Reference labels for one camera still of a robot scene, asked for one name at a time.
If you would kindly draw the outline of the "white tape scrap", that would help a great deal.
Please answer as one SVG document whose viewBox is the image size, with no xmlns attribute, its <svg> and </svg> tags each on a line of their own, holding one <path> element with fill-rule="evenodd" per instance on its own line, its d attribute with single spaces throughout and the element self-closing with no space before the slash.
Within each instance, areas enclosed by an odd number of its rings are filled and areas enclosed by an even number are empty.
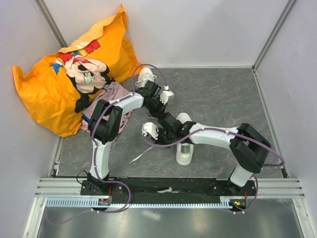
<svg viewBox="0 0 317 238">
<path fill-rule="evenodd" d="M 157 191 L 160 194 L 164 194 L 164 193 L 179 193 L 179 191 L 173 190 L 172 187 L 169 187 L 168 189 L 164 189 L 164 190 L 158 190 Z"/>
</svg>

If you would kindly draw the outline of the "white tied sneaker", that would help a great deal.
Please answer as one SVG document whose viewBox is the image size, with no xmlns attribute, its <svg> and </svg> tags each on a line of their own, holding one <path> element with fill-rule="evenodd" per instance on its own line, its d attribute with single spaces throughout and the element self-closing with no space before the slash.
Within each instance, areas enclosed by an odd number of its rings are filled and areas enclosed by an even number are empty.
<svg viewBox="0 0 317 238">
<path fill-rule="evenodd" d="M 152 70 L 145 67 L 140 71 L 138 80 L 135 82 L 136 88 L 143 88 L 148 81 L 154 82 L 156 78 L 157 76 L 153 74 Z"/>
</svg>

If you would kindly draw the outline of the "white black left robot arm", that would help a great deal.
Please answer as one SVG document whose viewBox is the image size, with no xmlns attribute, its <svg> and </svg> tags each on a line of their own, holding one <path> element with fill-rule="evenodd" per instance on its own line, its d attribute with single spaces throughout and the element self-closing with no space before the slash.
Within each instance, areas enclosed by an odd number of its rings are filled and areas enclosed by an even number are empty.
<svg viewBox="0 0 317 238">
<path fill-rule="evenodd" d="M 88 124 L 93 143 L 92 165 L 87 178 L 82 181 L 81 195 L 104 195 L 109 184 L 109 154 L 112 142 L 119 134 L 123 116 L 135 109 L 145 107 L 155 118 L 164 114 L 168 100 L 174 96 L 168 86 L 160 92 L 152 81 L 128 95 L 112 101 L 99 100 Z"/>
</svg>

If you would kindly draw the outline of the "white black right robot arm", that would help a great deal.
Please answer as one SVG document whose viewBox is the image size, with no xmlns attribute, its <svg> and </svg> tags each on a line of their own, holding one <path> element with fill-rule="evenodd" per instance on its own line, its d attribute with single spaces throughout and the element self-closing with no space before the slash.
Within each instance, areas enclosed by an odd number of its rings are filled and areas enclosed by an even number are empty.
<svg viewBox="0 0 317 238">
<path fill-rule="evenodd" d="M 271 149 L 271 144 L 247 123 L 231 128 L 211 127 L 192 121 L 187 113 L 177 117 L 166 113 L 159 123 L 159 127 L 151 129 L 153 140 L 159 145 L 175 143 L 176 161 L 182 166 L 191 163 L 196 144 L 231 151 L 238 162 L 226 186 L 232 195 L 240 194 L 247 180 L 261 171 Z"/>
</svg>

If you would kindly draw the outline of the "orange cartoon print bag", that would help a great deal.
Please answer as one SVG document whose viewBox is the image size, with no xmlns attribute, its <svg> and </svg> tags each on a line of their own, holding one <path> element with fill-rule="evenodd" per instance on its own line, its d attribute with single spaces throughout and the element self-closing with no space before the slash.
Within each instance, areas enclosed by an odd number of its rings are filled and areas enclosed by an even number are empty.
<svg viewBox="0 0 317 238">
<path fill-rule="evenodd" d="M 83 111 L 105 85 L 121 83 L 141 70 L 126 29 L 121 7 L 69 47 L 45 56 L 27 74 L 13 66 L 16 91 L 30 117 L 59 136 L 75 135 Z"/>
</svg>

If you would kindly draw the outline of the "pink patterned cloth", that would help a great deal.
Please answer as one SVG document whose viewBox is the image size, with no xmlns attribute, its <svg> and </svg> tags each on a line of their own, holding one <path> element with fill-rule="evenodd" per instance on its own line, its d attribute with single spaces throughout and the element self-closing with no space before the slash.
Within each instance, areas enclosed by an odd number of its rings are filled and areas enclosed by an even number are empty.
<svg viewBox="0 0 317 238">
<path fill-rule="evenodd" d="M 117 100 L 121 97 L 127 96 L 128 94 L 129 91 L 117 82 L 112 82 L 109 85 L 106 84 L 103 87 L 101 93 L 92 101 L 90 106 L 83 111 L 81 129 L 87 133 L 90 133 L 88 129 L 88 123 L 99 100 Z"/>
</svg>

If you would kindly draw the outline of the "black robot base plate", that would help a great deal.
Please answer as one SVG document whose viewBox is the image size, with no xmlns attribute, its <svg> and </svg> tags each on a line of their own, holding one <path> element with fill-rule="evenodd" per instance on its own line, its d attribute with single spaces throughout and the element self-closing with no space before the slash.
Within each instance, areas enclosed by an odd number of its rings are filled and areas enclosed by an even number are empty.
<svg viewBox="0 0 317 238">
<path fill-rule="evenodd" d="M 221 197 L 251 197 L 256 194 L 255 182 L 250 180 L 238 187 L 228 180 L 216 178 L 120 178 L 109 183 L 82 182 L 81 195 L 109 195 L 113 204 L 194 204 L 219 203 Z"/>
</svg>

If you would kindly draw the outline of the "white sneaker with laces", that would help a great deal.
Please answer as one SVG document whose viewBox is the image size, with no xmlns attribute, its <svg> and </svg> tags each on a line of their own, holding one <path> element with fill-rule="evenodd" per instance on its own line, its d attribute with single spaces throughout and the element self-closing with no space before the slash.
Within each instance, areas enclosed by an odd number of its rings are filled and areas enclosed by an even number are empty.
<svg viewBox="0 0 317 238">
<path fill-rule="evenodd" d="M 176 161 L 182 166 L 186 166 L 191 163 L 194 145 L 190 142 L 187 135 L 190 133 L 190 128 L 195 124 L 191 117 L 187 113 L 180 113 L 177 117 L 174 117 L 170 113 L 165 113 L 163 120 L 158 120 L 161 124 L 161 128 L 172 131 L 180 137 L 180 140 L 173 145 L 176 146 Z"/>
</svg>

